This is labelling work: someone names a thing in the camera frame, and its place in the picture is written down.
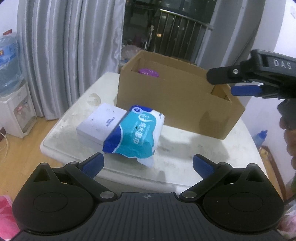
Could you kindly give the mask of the person right hand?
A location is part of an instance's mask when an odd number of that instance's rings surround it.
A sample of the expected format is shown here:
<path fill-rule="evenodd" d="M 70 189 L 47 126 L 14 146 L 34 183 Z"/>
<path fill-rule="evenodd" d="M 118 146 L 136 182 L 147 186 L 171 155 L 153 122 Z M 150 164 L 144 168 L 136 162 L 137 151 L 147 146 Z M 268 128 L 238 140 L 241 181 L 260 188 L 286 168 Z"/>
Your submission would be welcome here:
<path fill-rule="evenodd" d="M 281 115 L 280 127 L 285 131 L 287 152 L 292 157 L 291 166 L 295 169 L 295 99 L 284 100 L 277 106 L 277 109 Z"/>

